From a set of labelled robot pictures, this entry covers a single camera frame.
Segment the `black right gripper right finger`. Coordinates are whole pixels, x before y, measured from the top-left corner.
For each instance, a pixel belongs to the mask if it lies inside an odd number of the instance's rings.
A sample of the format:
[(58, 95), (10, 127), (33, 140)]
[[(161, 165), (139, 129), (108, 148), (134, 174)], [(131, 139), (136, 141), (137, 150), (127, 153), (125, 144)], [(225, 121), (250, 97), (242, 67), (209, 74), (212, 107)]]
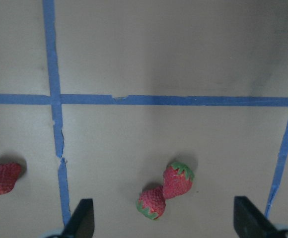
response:
[(235, 196), (233, 227), (239, 238), (288, 238), (288, 228), (274, 226), (246, 196)]

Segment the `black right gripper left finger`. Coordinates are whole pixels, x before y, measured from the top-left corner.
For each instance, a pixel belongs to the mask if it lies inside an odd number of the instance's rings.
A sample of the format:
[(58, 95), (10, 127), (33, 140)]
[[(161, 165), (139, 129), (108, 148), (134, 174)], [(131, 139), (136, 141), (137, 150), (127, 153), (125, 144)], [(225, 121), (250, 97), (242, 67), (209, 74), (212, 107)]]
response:
[(93, 199), (82, 199), (62, 231), (65, 238), (92, 238), (95, 230)]

